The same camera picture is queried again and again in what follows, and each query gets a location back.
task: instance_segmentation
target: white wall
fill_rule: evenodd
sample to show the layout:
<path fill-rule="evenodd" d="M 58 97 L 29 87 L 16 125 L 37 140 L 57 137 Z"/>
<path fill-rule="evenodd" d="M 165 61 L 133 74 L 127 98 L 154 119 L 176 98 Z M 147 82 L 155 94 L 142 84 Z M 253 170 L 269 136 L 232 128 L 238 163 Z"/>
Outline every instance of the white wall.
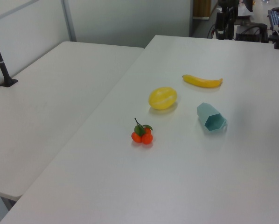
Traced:
<path fill-rule="evenodd" d="M 155 35 L 189 36 L 193 0 L 64 0 L 78 42 L 146 47 Z"/>
<path fill-rule="evenodd" d="M 0 51 L 10 76 L 68 40 L 61 0 L 39 0 L 0 19 Z"/>

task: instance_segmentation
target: black pole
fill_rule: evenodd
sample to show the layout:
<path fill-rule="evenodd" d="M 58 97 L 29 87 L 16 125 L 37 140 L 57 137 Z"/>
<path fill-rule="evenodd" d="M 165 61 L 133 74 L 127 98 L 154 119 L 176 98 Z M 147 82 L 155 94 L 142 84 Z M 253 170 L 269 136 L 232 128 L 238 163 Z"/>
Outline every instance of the black pole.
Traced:
<path fill-rule="evenodd" d="M 16 79 L 12 79 L 10 76 L 9 76 L 9 73 L 8 73 L 8 70 L 6 68 L 6 65 L 4 63 L 4 60 L 3 60 L 3 57 L 0 53 L 0 70 L 4 76 L 4 83 L 1 84 L 1 86 L 5 86 L 5 87 L 10 87 L 12 86 L 13 84 L 17 83 L 18 80 Z"/>

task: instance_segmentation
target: small orange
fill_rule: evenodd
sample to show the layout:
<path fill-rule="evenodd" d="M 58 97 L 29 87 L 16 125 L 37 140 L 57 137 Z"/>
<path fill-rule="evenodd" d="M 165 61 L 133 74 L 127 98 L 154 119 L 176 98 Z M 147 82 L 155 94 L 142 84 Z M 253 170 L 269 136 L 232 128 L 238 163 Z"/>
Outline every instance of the small orange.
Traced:
<path fill-rule="evenodd" d="M 141 141 L 144 144 L 150 144 L 153 140 L 153 135 L 151 134 L 143 134 L 143 136 L 141 137 Z"/>
<path fill-rule="evenodd" d="M 131 134 L 131 138 L 133 139 L 133 141 L 137 143 L 141 143 L 141 137 L 137 133 L 133 132 Z"/>
<path fill-rule="evenodd" d="M 151 134 L 151 129 L 150 128 L 144 127 L 144 130 L 145 130 L 146 134 Z"/>

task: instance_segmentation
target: hexagonal cup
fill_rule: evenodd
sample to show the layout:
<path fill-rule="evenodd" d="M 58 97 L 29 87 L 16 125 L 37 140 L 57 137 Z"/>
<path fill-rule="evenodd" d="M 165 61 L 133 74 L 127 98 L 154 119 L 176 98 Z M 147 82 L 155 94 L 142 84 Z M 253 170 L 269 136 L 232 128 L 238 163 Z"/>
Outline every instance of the hexagonal cup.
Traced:
<path fill-rule="evenodd" d="M 222 129 L 227 123 L 227 120 L 211 104 L 202 103 L 196 110 L 199 120 L 210 132 Z"/>

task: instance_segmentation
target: banana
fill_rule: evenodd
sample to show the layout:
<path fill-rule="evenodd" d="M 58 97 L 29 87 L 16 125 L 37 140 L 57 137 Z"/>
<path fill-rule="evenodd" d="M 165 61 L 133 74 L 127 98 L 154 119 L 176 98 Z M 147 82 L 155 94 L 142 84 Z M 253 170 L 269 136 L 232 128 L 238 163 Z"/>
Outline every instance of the banana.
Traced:
<path fill-rule="evenodd" d="M 208 79 L 202 79 L 198 78 L 192 75 L 183 75 L 183 80 L 187 83 L 190 83 L 192 85 L 200 86 L 200 87 L 205 87 L 205 88 L 214 88 L 218 87 L 221 85 L 223 82 L 223 79 L 219 80 L 208 80 Z"/>

